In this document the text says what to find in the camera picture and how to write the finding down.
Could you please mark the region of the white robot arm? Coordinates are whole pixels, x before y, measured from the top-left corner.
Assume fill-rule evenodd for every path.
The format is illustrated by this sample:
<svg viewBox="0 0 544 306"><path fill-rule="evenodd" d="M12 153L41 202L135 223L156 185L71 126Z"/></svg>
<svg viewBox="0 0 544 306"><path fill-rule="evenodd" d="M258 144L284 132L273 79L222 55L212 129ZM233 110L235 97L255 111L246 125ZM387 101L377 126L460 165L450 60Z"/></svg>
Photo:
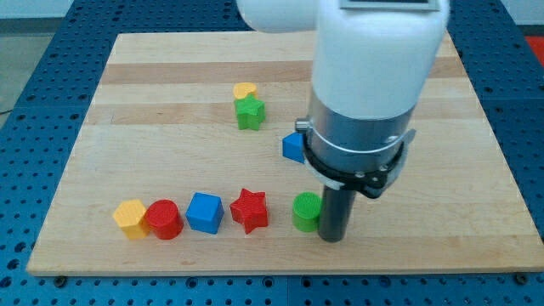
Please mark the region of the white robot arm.
<svg viewBox="0 0 544 306"><path fill-rule="evenodd" d="M333 190L379 197L404 166L449 1L239 0L237 8L256 31L314 31L309 110L295 124L307 166Z"/></svg>

